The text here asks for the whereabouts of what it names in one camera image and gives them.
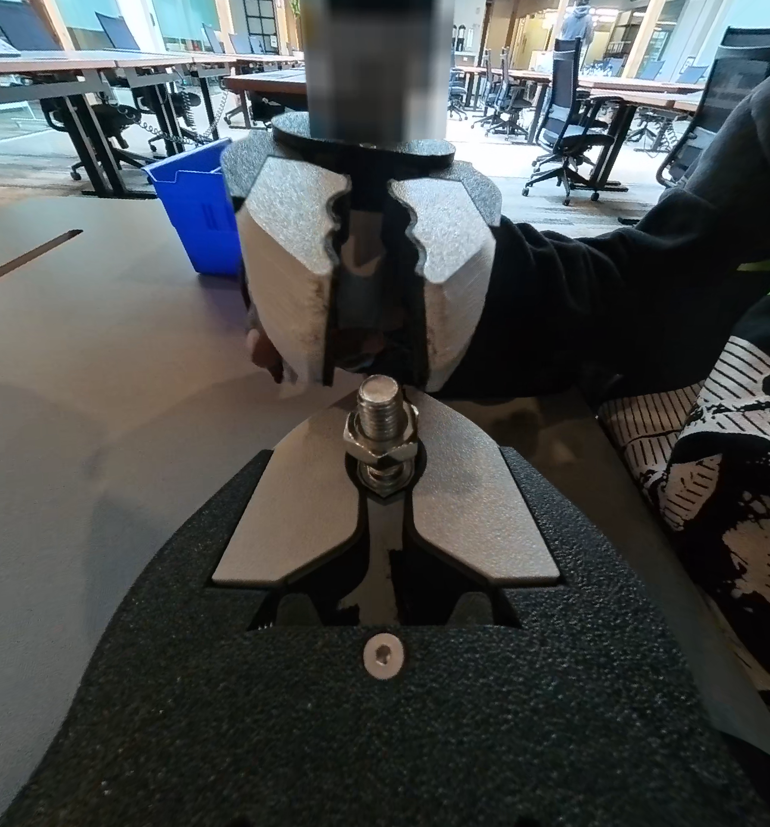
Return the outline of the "wooden desk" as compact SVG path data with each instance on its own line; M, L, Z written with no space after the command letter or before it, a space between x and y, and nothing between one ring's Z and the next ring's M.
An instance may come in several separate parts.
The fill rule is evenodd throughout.
M539 130L545 123L545 110L550 100L551 76L530 69L510 71L512 87L523 90L532 86L535 98L531 109L530 124L524 127L524 138L528 145L539 141ZM597 160L592 163L591 184L597 184L601 192L623 193L627 187L611 179L610 173L624 146L633 117L639 108L693 114L696 112L706 83L686 84L683 82L659 82L635 78L612 78L604 76L580 76L582 90L581 104L599 103L611 108L614 113L607 124L606 134L612 138L610 146L603 147Z
M182 79L193 63L190 53L129 50L24 51L0 56L0 105L47 100L59 105L65 125L73 128L69 139L91 184L83 194L155 199L151 190L131 190L126 185L88 96L111 92L109 73L121 73L130 88L158 88Z
M223 86L242 104L244 130L265 128L279 114L309 108L304 67L233 75L223 80Z

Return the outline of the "steel hex bolt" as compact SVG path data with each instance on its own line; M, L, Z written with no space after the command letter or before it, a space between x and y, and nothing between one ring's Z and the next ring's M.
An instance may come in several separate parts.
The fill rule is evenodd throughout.
M406 424L404 402L410 401L402 386L390 376L376 375L363 380L359 386L357 410L364 434L376 441L396 437ZM360 462L360 478L375 495L387 499L410 483L415 461L416 458L381 469Z

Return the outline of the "black office chair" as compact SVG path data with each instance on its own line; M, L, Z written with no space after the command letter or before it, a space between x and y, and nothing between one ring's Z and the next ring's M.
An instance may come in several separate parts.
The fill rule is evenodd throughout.
M726 28L696 112L660 165L657 182L666 189L683 184L731 113L768 77L770 28Z
M65 107L64 98L43 98L40 100L43 117L52 130L69 136L79 161L70 167L69 175L73 181L81 181L79 170L86 172L91 183L100 178L98 160L89 160L87 140L79 132L80 122ZM112 106L108 103L90 104L90 109L106 138L112 158L117 165L126 164L142 170L150 162L146 157L131 152L129 144L122 133L133 125L140 125L141 114L137 109L124 105Z
M521 191L525 198L535 184L547 180L555 180L564 188L565 206L574 190L589 191L594 202L600 197L602 185L584 178L579 168L590 163L588 150L610 149L614 138L597 122L597 113L607 98L590 98L580 93L582 46L581 38L555 41L550 97L536 133L539 145L548 153L535 162L534 173Z

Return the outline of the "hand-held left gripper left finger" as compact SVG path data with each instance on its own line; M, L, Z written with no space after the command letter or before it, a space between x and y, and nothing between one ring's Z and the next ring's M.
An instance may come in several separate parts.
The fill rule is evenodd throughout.
M293 583L359 540L367 506L347 467L339 398L280 440L214 570L217 586Z

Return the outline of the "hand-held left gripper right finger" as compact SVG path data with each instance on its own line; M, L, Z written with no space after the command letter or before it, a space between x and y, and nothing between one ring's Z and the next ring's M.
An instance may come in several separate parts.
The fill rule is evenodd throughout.
M424 448L411 494L419 538L488 584L556 584L558 566L497 443L429 395L408 389L408 398Z

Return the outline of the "person's right forearm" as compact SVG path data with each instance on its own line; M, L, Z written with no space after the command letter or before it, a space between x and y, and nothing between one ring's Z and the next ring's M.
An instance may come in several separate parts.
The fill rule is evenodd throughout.
M483 315L440 399L601 399L705 379L770 290L770 77L683 185L631 227L572 239L503 217Z

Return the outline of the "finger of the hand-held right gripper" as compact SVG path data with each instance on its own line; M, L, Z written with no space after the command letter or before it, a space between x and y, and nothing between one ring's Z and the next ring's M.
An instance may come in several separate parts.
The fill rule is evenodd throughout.
M470 346L483 315L496 240L466 185L425 178L388 185L395 205L407 212L402 250L406 287L413 300L412 383L439 392Z
M328 326L351 188L346 174L271 155L236 213L258 327L280 356L282 372L308 385L334 381Z

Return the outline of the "blue plastic bin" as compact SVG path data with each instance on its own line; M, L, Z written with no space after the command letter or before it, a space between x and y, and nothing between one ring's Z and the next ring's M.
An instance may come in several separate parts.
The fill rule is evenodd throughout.
M236 279L243 257L221 160L229 137L158 160L144 172L196 273Z

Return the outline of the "person's right hand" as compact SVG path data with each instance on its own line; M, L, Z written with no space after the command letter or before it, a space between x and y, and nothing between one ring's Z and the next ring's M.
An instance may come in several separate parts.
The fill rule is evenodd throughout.
M247 330L246 348L255 367L266 371L276 385L284 383L286 363L260 324Z

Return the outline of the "steel hex nut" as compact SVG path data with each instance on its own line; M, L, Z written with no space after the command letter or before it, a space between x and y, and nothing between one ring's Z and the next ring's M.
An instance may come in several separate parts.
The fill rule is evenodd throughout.
M376 441L362 431L359 411L353 409L343 430L346 452L361 463L377 469L387 468L416 458L419 453L418 408L411 402L402 404L405 427L394 438Z

